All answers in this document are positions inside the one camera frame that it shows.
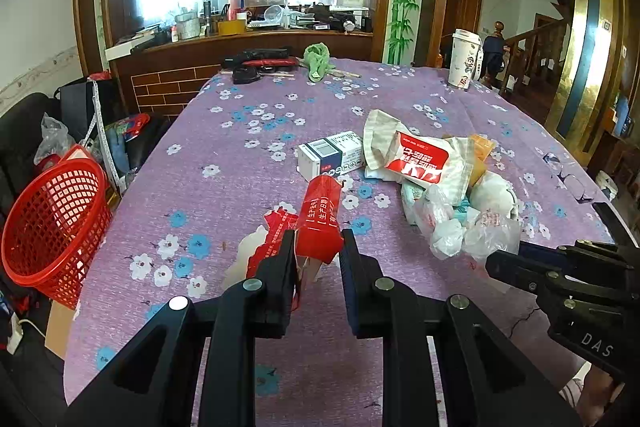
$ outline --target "white cable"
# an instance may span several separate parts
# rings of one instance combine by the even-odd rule
[[[36,331],[41,334],[43,337],[46,337],[47,335],[45,335],[44,333],[42,333],[42,331],[40,331],[40,328],[37,327],[34,323],[32,323],[29,319],[21,319],[18,321],[18,324],[22,324],[26,322],[27,324],[30,324],[31,326],[33,326],[34,328],[36,328]]]

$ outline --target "white plug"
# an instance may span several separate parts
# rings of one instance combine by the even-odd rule
[[[11,315],[11,329],[12,334],[11,337],[9,337],[9,342],[6,344],[6,350],[10,355],[14,354],[15,350],[18,349],[23,335],[22,326],[18,324],[18,315],[15,313]]]

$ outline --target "silver bolt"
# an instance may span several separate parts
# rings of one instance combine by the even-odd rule
[[[449,300],[451,302],[451,305],[454,308],[458,308],[459,310],[463,310],[467,306],[469,306],[469,299],[464,295],[460,295],[459,293],[452,295]]]
[[[247,290],[248,292],[255,292],[262,288],[262,281],[260,279],[247,279],[242,283],[242,288]]]
[[[376,285],[376,288],[384,291],[389,291],[395,286],[394,280],[389,279],[389,277],[380,277],[379,279],[376,279],[374,284]]]
[[[187,297],[178,295],[169,301],[169,308],[175,311],[183,310],[187,307],[187,304],[189,304]]]

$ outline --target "floral tablecloth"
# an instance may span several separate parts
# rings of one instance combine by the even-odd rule
[[[295,78],[234,86],[219,74],[175,121],[124,196],[84,282],[66,353],[69,402],[172,296],[219,295],[240,240],[264,224],[263,215],[279,204],[299,209],[306,182],[296,172],[296,145],[345,130],[362,135],[373,108],[419,135],[495,140],[487,163],[521,200],[523,240],[550,247],[610,241],[591,205],[575,199],[605,200],[591,179],[542,126],[495,92],[476,83],[449,89],[446,70],[335,62],[362,77],[312,84],[301,70]],[[566,185],[543,160],[549,153],[563,177],[574,174]],[[362,171],[344,179],[338,220],[386,275],[420,295],[467,295],[554,384],[574,375],[580,359],[548,338],[531,295],[501,293],[464,257],[434,258],[402,214],[398,184],[365,180]],[[574,186],[566,188],[569,182]],[[382,341],[351,334],[337,264],[321,269],[283,340],[257,341],[256,364],[258,425],[379,424]]]

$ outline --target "red plastic basket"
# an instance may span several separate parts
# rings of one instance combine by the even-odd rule
[[[82,280],[111,222],[106,181],[92,160],[67,160],[25,188],[2,232],[2,264],[21,286],[75,309]]]

